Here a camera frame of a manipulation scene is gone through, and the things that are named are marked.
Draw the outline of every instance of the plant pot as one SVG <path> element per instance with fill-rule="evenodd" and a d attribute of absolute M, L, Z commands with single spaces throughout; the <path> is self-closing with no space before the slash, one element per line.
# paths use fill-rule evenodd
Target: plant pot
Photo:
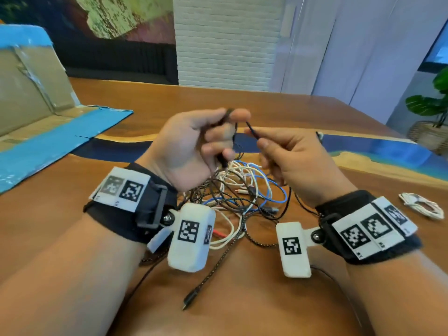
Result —
<path fill-rule="evenodd" d="M 448 126 L 437 129 L 430 122 L 419 121 L 410 129 L 408 137 L 431 151 L 438 151 L 448 141 Z"/>

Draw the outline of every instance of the wrist strap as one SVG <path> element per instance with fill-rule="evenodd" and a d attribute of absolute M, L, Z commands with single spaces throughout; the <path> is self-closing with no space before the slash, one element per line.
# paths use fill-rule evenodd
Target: wrist strap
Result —
<path fill-rule="evenodd" d="M 316 210 L 321 215 L 319 239 L 347 263 L 383 262 L 422 247 L 417 226 L 386 198 L 359 190 Z"/>
<path fill-rule="evenodd" d="M 117 235 L 133 242 L 147 244 L 161 229 L 160 219 L 170 208 L 176 208 L 177 190 L 141 165 L 132 163 L 125 169 L 150 176 L 135 212 L 93 200 L 84 206 L 83 212 L 88 213 L 94 220 Z"/>

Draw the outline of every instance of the white brick wall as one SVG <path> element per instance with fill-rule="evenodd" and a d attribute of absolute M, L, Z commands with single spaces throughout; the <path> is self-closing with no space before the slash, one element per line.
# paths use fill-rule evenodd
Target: white brick wall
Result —
<path fill-rule="evenodd" d="M 173 0 L 179 84 L 267 91 L 284 0 Z"/>

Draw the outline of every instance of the table surface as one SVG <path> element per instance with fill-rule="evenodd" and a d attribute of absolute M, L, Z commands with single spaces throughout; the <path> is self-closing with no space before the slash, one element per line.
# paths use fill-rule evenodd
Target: table surface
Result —
<path fill-rule="evenodd" d="M 233 90 L 212 90 L 119 81 L 71 79 L 83 104 L 132 109 L 135 113 L 105 132 L 116 137 L 158 133 L 173 114 L 204 108 L 246 107 L 258 126 L 304 127 L 351 135 L 400 135 L 333 98 Z M 255 155 L 246 156 L 255 161 Z M 0 282 L 53 243 L 81 216 L 81 207 L 112 163 L 72 154 L 52 164 L 0 197 Z M 433 222 L 404 208 L 401 192 L 418 193 L 448 210 L 447 188 L 429 186 L 360 169 L 343 168 L 359 188 L 384 195 L 418 226 L 425 252 L 448 271 L 448 237 L 444 222 Z M 282 219 L 300 221 L 304 228 L 317 220 L 294 199 Z M 275 242 L 275 227 L 262 218 L 248 222 L 251 235 Z M 210 271 L 222 250 L 210 251 L 206 268 L 187 274 L 163 261 L 145 280 L 117 318 L 111 335 L 361 335 L 373 334 L 366 314 L 350 285 L 344 262 L 321 247 L 309 249 L 312 264 L 333 274 L 351 297 L 365 331 L 341 290 L 324 274 L 309 279 L 283 275 L 276 249 L 258 248 L 247 239 L 229 253 L 221 268 L 203 287 L 192 306 L 182 311 L 185 295 Z M 132 288 L 147 268 L 139 268 Z"/>

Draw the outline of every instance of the left hand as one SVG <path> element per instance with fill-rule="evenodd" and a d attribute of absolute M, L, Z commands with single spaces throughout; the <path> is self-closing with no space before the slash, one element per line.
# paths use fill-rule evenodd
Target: left hand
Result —
<path fill-rule="evenodd" d="M 230 114 L 226 123 L 210 127 L 225 113 L 226 109 L 220 108 L 174 115 L 136 163 L 181 192 L 202 184 L 215 172 L 217 154 L 222 153 L 228 161 L 235 158 L 235 123 L 250 119 L 250 112 L 240 108 Z"/>

